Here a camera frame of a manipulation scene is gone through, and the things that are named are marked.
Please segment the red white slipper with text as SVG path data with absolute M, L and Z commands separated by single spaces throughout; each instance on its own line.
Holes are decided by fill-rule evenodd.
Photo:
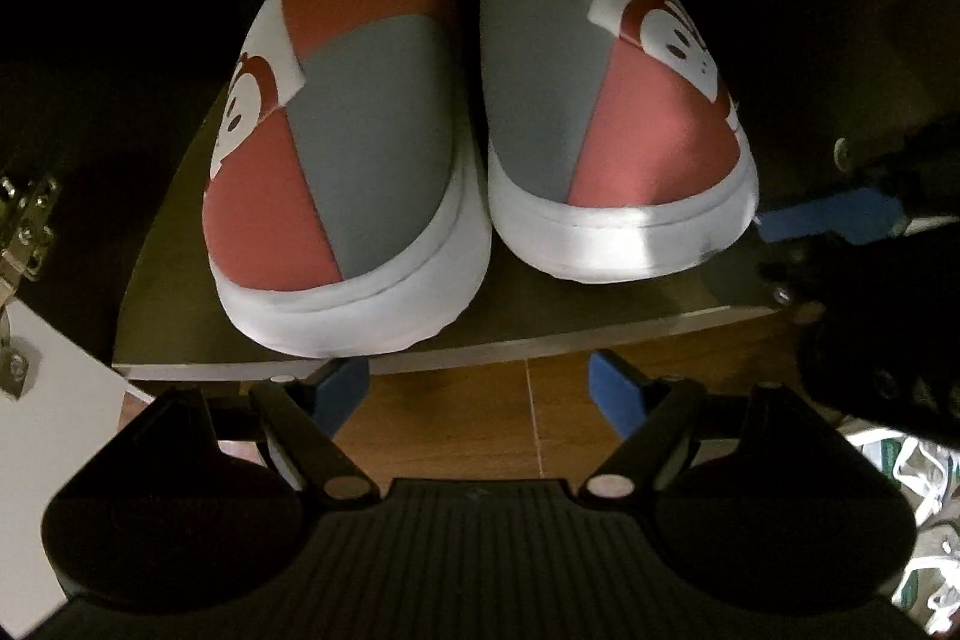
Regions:
M 449 0 L 263 0 L 203 193 L 218 299 L 298 357 L 438 335 L 487 274 L 491 226 L 452 81 Z

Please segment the white sneaker green tag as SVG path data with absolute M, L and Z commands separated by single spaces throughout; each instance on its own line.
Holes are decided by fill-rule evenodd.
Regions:
M 848 419 L 839 432 L 907 499 L 916 544 L 892 603 L 932 638 L 958 637 L 958 452 Z

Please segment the dark cabinet shelf board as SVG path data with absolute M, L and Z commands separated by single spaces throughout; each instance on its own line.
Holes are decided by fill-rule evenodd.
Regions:
M 223 107 L 212 106 L 149 229 L 122 302 L 112 365 L 130 380 L 240 381 L 304 377 L 313 359 L 272 353 L 224 315 L 208 268 L 200 202 Z M 786 319 L 786 289 L 757 275 L 752 234 L 698 268 L 657 280 L 586 286 L 555 280 L 493 245 L 470 307 L 439 335 L 373 359 L 378 374 L 537 359 Z

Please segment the white cabinet door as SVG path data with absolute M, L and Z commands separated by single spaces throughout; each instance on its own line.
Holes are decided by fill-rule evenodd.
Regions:
M 151 396 L 65 338 L 24 302 L 2 317 L 2 342 L 28 364 L 20 398 L 2 396 L 2 629 L 26 633 L 64 604 L 41 541 L 50 499 L 116 435 L 124 403 Z

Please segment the metal door hinge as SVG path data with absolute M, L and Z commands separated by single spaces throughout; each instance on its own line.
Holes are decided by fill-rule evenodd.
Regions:
M 55 239 L 49 221 L 59 195 L 59 182 L 50 174 L 21 185 L 3 175 L 3 301 L 11 298 L 24 280 L 36 281 L 41 275 Z

